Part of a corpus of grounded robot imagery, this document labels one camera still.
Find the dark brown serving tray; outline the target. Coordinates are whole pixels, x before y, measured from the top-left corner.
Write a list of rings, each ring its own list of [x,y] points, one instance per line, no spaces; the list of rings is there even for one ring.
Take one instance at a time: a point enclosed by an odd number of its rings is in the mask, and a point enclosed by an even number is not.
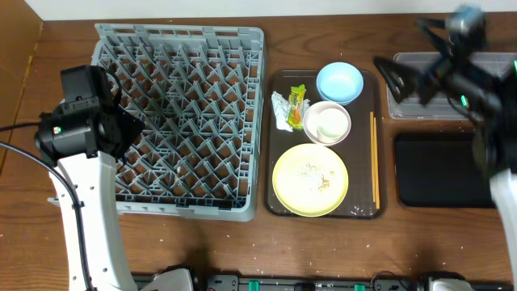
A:
[[[376,195],[372,191],[371,164],[371,122],[370,115],[376,119],[377,167],[379,175],[379,195],[385,194],[384,161],[382,154],[382,123],[380,109],[380,85],[375,75],[361,70],[364,88],[357,99],[345,109],[351,114],[351,132],[345,139],[330,148],[343,160],[350,179],[347,194],[343,202],[333,212],[326,215],[331,219],[371,220],[379,217],[381,205],[376,205]],[[287,210],[275,195],[271,183],[272,172],[278,158],[293,146],[309,143],[310,139],[303,131],[287,132],[275,125],[275,116],[269,114],[266,136],[263,143],[266,148],[263,157],[267,161],[264,174],[263,202],[265,208],[278,217],[295,217]]]

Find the white cup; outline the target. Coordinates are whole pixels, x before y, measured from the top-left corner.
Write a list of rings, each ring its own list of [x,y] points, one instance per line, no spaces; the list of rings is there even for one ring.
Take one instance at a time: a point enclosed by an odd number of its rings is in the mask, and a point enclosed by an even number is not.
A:
[[[350,122],[347,114],[338,108],[327,108],[317,118],[317,137],[324,143],[338,141],[347,133]]]

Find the yellow plate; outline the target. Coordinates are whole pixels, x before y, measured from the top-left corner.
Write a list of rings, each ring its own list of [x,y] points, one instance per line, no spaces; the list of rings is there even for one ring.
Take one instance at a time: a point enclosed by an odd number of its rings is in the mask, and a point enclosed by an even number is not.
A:
[[[302,217],[336,210],[349,188],[344,161],[331,149],[312,143],[295,145],[275,162],[271,183],[279,202]]]

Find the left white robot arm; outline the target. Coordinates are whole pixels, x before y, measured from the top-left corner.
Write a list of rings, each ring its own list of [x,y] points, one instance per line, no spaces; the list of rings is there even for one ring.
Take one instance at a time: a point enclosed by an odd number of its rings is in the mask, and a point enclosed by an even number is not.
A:
[[[135,290],[116,209],[117,163],[144,123],[120,105],[120,81],[97,65],[61,71],[64,99],[43,113],[36,147],[49,167],[72,290]]]

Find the clear plastic bin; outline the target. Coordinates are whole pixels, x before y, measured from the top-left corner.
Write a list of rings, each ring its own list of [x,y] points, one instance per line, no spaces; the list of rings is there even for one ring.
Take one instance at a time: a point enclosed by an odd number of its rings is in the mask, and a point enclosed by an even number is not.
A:
[[[413,69],[424,71],[439,57],[436,52],[397,53],[393,60]],[[473,53],[470,61],[495,77],[502,77],[514,66],[516,53]],[[465,120],[465,117],[454,110],[444,94],[438,93],[427,106],[419,102],[417,95],[397,103],[387,89],[389,114],[398,120]]]

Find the black tray bin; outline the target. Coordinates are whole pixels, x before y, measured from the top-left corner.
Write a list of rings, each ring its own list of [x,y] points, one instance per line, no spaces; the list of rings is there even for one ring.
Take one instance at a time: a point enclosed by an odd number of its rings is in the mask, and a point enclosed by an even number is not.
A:
[[[473,159],[471,133],[399,133],[394,162],[400,203],[423,208],[495,207]]]

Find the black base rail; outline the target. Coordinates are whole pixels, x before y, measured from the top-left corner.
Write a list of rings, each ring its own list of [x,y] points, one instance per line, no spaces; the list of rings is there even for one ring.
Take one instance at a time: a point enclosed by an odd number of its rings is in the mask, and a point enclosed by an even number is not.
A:
[[[237,273],[220,273],[197,276],[189,269],[168,268],[154,275],[132,277],[139,290],[346,290],[346,291],[425,291],[425,290],[476,290],[513,291],[514,285],[495,281],[467,281],[456,272],[428,272],[418,278],[397,276],[381,271],[369,279],[346,278],[295,278],[281,276],[242,276]]]

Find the yellow green snack wrapper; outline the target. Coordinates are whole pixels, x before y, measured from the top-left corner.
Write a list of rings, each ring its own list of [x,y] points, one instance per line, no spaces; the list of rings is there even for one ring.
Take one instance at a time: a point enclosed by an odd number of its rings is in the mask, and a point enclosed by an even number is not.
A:
[[[288,97],[289,110],[287,123],[292,129],[303,129],[302,116],[305,99],[305,85],[292,86]]]

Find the white napkin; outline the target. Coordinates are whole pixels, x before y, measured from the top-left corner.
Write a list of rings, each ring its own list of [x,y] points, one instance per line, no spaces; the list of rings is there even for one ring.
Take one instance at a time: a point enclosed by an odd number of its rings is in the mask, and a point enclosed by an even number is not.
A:
[[[301,129],[292,129],[292,127],[290,125],[288,125],[288,123],[287,123],[288,110],[289,110],[288,99],[285,99],[280,93],[274,91],[271,95],[271,102],[272,102],[273,113],[275,116],[275,126],[277,129],[288,131],[288,132],[292,132],[293,130],[301,130]],[[304,114],[308,108],[309,108],[309,100],[305,98],[303,116],[302,116],[302,124],[303,124]]]

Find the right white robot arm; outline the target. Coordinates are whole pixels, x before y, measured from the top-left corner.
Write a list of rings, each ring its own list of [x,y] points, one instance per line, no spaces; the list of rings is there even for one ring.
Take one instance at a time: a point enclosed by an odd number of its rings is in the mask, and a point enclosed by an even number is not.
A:
[[[424,71],[374,57],[373,63],[397,103],[417,95],[427,105],[439,92],[475,126],[473,156],[490,180],[502,220],[511,267],[516,267],[516,68],[495,77],[470,57],[486,45],[486,16],[463,5],[446,19],[418,19],[439,57]]]

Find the light blue bowl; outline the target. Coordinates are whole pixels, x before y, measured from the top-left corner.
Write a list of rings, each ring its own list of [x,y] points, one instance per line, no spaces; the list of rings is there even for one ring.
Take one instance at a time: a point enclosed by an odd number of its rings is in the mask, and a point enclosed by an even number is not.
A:
[[[348,105],[363,91],[364,77],[355,66],[334,62],[319,71],[316,85],[322,99]]]

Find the grey dishwasher rack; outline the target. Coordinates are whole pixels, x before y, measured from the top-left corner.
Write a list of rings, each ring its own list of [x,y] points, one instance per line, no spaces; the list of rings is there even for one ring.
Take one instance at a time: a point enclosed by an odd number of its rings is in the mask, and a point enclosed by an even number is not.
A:
[[[145,127],[116,173],[120,213],[256,214],[266,45],[257,27],[99,23],[94,65]]]

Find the right wooden chopstick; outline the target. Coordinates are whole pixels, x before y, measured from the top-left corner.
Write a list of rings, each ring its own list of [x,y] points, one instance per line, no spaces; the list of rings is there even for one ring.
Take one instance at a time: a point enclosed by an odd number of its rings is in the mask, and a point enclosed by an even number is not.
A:
[[[376,182],[376,209],[380,209],[380,182],[379,182],[379,163],[378,163],[378,145],[377,145],[377,129],[376,117],[373,117],[373,145],[374,145],[374,174]]]

